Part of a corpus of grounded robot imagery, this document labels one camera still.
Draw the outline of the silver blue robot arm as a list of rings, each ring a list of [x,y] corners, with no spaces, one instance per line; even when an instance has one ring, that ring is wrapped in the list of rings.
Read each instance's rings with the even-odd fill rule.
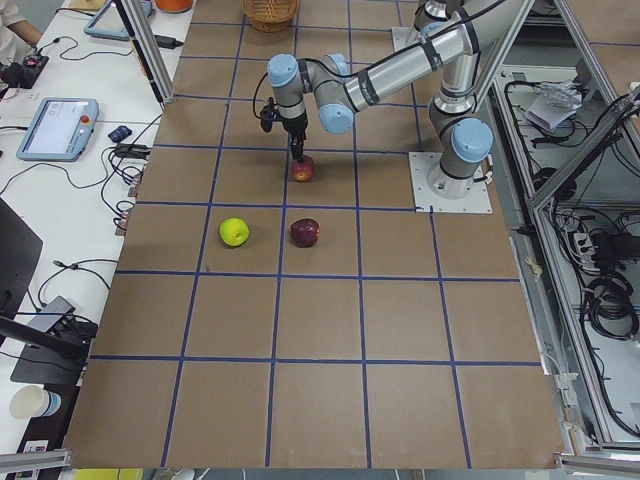
[[[264,78],[273,95],[256,114],[264,132],[280,123],[289,135],[292,157],[304,154],[308,118],[304,96],[315,97],[323,128],[333,134],[349,131],[354,115],[380,103],[415,80],[437,72],[462,57],[478,54],[515,24],[522,1],[468,1],[432,29],[418,30],[418,39],[393,54],[349,73],[340,54],[322,60],[278,54]]]

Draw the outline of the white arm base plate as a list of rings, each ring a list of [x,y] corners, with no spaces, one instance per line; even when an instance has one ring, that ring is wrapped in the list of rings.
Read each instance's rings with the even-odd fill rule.
[[[491,155],[477,164],[474,175],[457,180],[440,169],[440,152],[410,152],[415,210],[424,213],[491,214],[488,193],[492,182]]]

